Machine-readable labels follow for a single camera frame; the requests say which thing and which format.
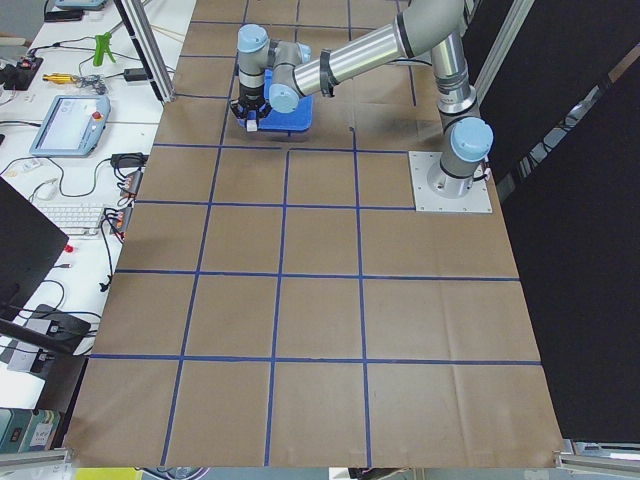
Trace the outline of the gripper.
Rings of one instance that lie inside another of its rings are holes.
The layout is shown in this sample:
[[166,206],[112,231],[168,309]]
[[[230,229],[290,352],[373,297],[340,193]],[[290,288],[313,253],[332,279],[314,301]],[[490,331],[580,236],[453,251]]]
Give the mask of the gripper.
[[247,119],[261,121],[268,117],[272,106],[264,95],[265,85],[247,87],[239,85],[239,97],[230,102],[230,110],[240,122]]

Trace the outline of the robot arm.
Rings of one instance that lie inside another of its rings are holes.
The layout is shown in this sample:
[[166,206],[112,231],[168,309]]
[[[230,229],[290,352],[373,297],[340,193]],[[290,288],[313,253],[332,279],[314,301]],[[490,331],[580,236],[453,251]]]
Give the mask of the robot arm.
[[312,58],[306,45],[274,40],[262,26],[244,25],[237,35],[239,96],[229,108],[254,131],[271,112],[294,112],[304,97],[316,92],[331,97],[346,80],[428,53],[439,92],[444,146],[427,183],[444,198],[462,198],[478,181],[475,172],[494,140],[469,80],[459,31],[463,8],[461,1],[412,1],[389,24],[337,50],[324,49],[318,58]]

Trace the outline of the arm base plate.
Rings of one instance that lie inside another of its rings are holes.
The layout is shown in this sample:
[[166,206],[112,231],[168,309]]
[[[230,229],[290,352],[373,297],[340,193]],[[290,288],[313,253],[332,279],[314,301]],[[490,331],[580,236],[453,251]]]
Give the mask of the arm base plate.
[[483,164],[466,179],[447,175],[440,165],[441,152],[409,151],[409,169],[417,212],[435,214],[491,214]]

